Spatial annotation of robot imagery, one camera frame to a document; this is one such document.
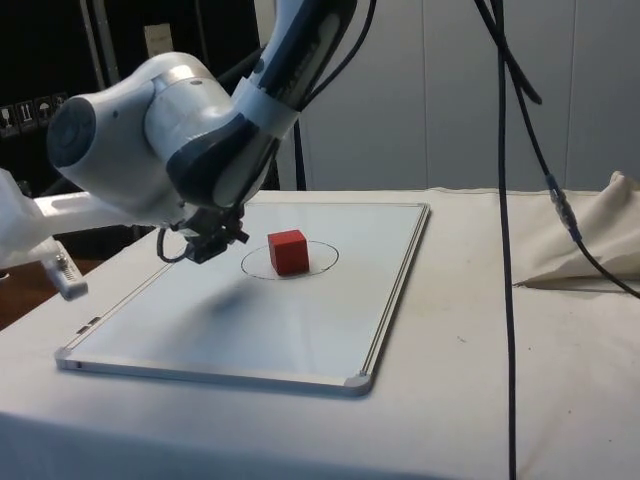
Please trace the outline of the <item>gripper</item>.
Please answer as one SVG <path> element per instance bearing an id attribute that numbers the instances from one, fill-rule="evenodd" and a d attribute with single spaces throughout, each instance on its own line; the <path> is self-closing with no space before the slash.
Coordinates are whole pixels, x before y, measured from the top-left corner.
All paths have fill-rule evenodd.
<path id="1" fill-rule="evenodd" d="M 249 235 L 243 231 L 243 206 L 229 209 L 199 208 L 186 222 L 187 259 L 203 264 L 224 253 L 234 242 L 246 244 Z"/>

